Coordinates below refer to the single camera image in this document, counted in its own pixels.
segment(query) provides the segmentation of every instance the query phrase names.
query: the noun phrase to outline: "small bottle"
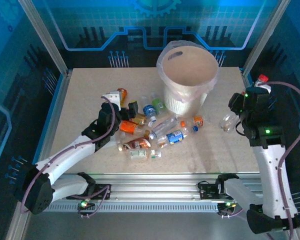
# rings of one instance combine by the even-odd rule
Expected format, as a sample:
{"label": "small bottle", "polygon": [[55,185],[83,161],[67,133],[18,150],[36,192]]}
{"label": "small bottle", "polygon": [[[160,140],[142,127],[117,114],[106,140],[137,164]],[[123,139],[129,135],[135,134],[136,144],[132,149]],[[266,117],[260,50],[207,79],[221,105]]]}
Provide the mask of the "small bottle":
{"label": "small bottle", "polygon": [[165,135],[170,129],[173,129],[175,126],[177,126],[178,123],[179,121],[175,115],[170,116],[165,121],[156,126],[154,129],[152,129],[151,133],[149,134],[149,138],[153,140],[155,138]]}
{"label": "small bottle", "polygon": [[122,123],[120,125],[120,130],[122,132],[131,134],[131,135],[140,136],[140,137],[148,137],[149,133],[150,133],[149,130],[146,130],[130,121],[122,121]]}
{"label": "small bottle", "polygon": [[151,148],[151,143],[149,142],[148,137],[139,137],[132,141],[125,143],[119,142],[118,149],[119,151],[129,150],[129,149],[148,149]]}
{"label": "small bottle", "polygon": [[173,145],[177,142],[181,142],[185,137],[187,137],[191,133],[198,132],[198,127],[183,127],[180,130],[171,132],[163,137],[160,137],[157,141],[157,145],[159,148],[164,148],[169,145]]}
{"label": "small bottle", "polygon": [[182,128],[193,126],[197,126],[198,128],[200,128],[204,125],[204,120],[201,115],[197,115],[184,120],[180,120],[180,125]]}
{"label": "small bottle", "polygon": [[168,109],[166,108],[166,105],[160,100],[158,94],[152,92],[150,98],[152,100],[152,105],[154,106],[157,115],[163,115],[168,113]]}
{"label": "small bottle", "polygon": [[117,91],[120,91],[121,92],[121,100],[120,100],[120,105],[121,107],[124,106],[124,103],[125,103],[125,99],[128,95],[128,91],[125,90],[124,88],[118,88]]}
{"label": "small bottle", "polygon": [[151,127],[152,124],[157,121],[156,110],[155,110],[154,106],[151,105],[151,102],[147,96],[141,97],[141,106],[142,106],[144,115],[146,116],[147,119],[149,119],[148,126]]}
{"label": "small bottle", "polygon": [[161,150],[153,150],[153,149],[130,149],[128,151],[128,156],[130,159],[155,159],[161,158]]}
{"label": "small bottle", "polygon": [[240,122],[240,118],[234,112],[226,114],[223,119],[219,122],[219,127],[223,129],[223,131],[230,133],[232,132],[237,123]]}
{"label": "small bottle", "polygon": [[148,123],[146,115],[141,114],[141,113],[137,113],[135,115],[135,118],[131,118],[130,119],[130,122],[138,124],[139,126],[144,126],[144,125],[146,125]]}

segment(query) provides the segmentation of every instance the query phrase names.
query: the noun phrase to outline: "cable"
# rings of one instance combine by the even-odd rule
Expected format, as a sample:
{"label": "cable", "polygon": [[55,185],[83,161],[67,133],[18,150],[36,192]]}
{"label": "cable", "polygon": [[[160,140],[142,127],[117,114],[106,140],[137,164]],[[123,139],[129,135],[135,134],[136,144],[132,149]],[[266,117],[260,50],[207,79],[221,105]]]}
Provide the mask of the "cable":
{"label": "cable", "polygon": [[61,152],[59,152],[57,155],[55,155],[49,162],[47,162],[43,168],[35,175],[35,177],[32,179],[32,181],[30,182],[29,186],[27,187],[25,193],[24,193],[24,196],[23,196],[23,199],[22,199],[22,202],[21,202],[21,206],[20,206],[20,213],[21,214],[25,214],[27,213],[29,210],[26,210],[25,209],[25,204],[26,204],[26,200],[27,200],[27,197],[29,195],[29,192],[31,190],[31,188],[33,187],[33,185],[35,184],[37,178],[57,159],[59,158],[61,155],[67,153],[68,151],[72,150],[72,149],[76,149],[77,147],[79,146],[82,146],[82,145],[86,145],[86,144],[91,144],[91,143],[94,143],[96,141],[99,141],[101,139],[103,139],[104,137],[106,137],[111,131],[112,129],[114,128],[114,125],[115,125],[115,116],[116,116],[116,112],[115,112],[115,109],[114,109],[114,106],[112,105],[112,103],[110,102],[110,100],[108,98],[106,98],[105,96],[102,96],[101,97],[102,99],[105,99],[110,107],[111,107],[111,111],[112,111],[112,122],[111,122],[111,126],[109,128],[108,131],[106,131],[105,134],[101,135],[100,137],[96,138],[96,139],[93,139],[93,140],[89,140],[89,141],[85,141],[85,142],[81,142],[81,143],[78,143],[76,145],[72,145],[64,150],[62,150]]}
{"label": "cable", "polygon": [[[241,213],[242,211],[243,211],[243,209],[241,209],[239,212],[235,213],[236,215],[234,215],[234,214],[232,214],[232,212],[230,212],[230,211],[221,210],[221,212],[230,214],[229,218],[231,218],[231,217],[238,217],[239,219],[244,220],[244,221],[246,222],[247,219],[244,218],[243,216],[240,216],[240,215],[239,215],[239,213]],[[266,235],[270,240],[275,240],[275,239],[271,236],[270,233],[267,232],[265,235]]]}
{"label": "cable", "polygon": [[236,131],[239,135],[245,137],[246,135],[244,135],[243,133],[239,132],[238,129],[237,129],[237,127],[238,127],[240,124],[241,124],[241,121],[239,121],[239,122],[235,125],[235,131]]}
{"label": "cable", "polygon": [[104,202],[104,200],[105,200],[105,198],[106,198],[106,196],[107,196],[107,193],[108,193],[108,191],[109,191],[109,188],[110,188],[110,186],[107,185],[107,186],[105,186],[104,188],[102,188],[100,191],[98,191],[98,192],[96,192],[96,193],[94,193],[94,194],[92,194],[92,195],[90,195],[90,196],[88,196],[88,197],[87,197],[87,196],[84,197],[84,196],[76,196],[76,195],[72,195],[72,197],[77,198],[77,199],[86,199],[86,198],[93,198],[94,196],[96,196],[96,195],[102,193],[103,191],[105,191],[105,193],[104,193],[104,195],[103,195],[103,198],[102,198],[102,200],[101,200],[99,206],[94,210],[94,212],[92,212],[91,214],[88,214],[88,213],[87,213],[87,214],[82,214],[81,211],[78,210],[78,214],[80,214],[81,218],[87,218],[87,219],[88,219],[88,218],[90,218],[91,216],[95,215],[95,214],[99,211],[99,209],[100,209],[102,203]]}
{"label": "cable", "polygon": [[[286,87],[289,87],[293,90],[295,90],[299,95],[300,95],[300,89],[295,87],[294,85],[290,84],[290,83],[286,83],[286,82],[282,82],[282,81],[271,81],[271,82],[267,82],[267,83],[262,83],[260,85],[283,85]],[[288,222],[289,222],[289,230],[290,230],[290,235],[289,235],[289,240],[292,240],[293,236],[294,236],[294,225],[293,225],[293,220],[292,220],[292,216],[289,210],[289,205],[288,205],[288,201],[287,201],[287,196],[285,193],[285,188],[284,188],[284,183],[283,183],[283,179],[282,179],[282,165],[285,162],[285,159],[287,157],[287,155],[291,152],[291,150],[297,145],[297,143],[300,141],[300,134],[299,136],[294,140],[294,142],[291,144],[291,146],[284,152],[284,154],[282,155],[282,157],[279,160],[279,164],[278,164],[278,181],[279,181],[279,187],[280,187],[280,192],[281,192],[281,196],[282,196],[282,201],[283,201],[283,206],[288,218]]]}

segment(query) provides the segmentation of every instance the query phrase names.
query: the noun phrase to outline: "blue label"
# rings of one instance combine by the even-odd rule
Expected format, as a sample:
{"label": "blue label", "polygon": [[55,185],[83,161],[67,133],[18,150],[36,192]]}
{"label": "blue label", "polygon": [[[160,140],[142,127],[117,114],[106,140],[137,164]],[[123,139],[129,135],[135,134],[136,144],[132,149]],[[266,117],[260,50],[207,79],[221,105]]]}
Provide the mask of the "blue label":
{"label": "blue label", "polygon": [[144,115],[148,116],[149,114],[156,112],[154,106],[152,105],[147,105],[143,108],[143,113]]}
{"label": "blue label", "polygon": [[167,134],[166,136],[169,140],[170,145],[180,142],[184,139],[184,135],[182,134],[182,132],[180,130],[171,132],[171,133]]}

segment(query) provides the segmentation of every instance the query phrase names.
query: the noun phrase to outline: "orange label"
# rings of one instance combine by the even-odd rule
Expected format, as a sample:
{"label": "orange label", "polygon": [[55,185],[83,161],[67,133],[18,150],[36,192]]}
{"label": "orange label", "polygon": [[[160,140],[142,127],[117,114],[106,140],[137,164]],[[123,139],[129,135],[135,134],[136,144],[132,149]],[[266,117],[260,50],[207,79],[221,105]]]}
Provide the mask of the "orange label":
{"label": "orange label", "polygon": [[137,124],[130,121],[122,121],[120,130],[128,134],[134,134]]}
{"label": "orange label", "polygon": [[204,125],[204,120],[202,119],[202,116],[194,116],[193,119],[194,119],[194,124],[197,127],[202,127]]}

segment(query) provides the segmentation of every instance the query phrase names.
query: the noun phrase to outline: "circuit pattern graphic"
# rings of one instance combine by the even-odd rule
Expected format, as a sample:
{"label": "circuit pattern graphic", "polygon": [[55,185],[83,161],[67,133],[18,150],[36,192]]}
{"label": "circuit pattern graphic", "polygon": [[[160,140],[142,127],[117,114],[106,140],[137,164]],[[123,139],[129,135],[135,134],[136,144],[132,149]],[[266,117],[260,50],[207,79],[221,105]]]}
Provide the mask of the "circuit pattern graphic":
{"label": "circuit pattern graphic", "polygon": [[181,0],[131,0],[135,10],[147,17],[163,17],[164,14],[170,14],[171,10],[177,9],[177,4]]}

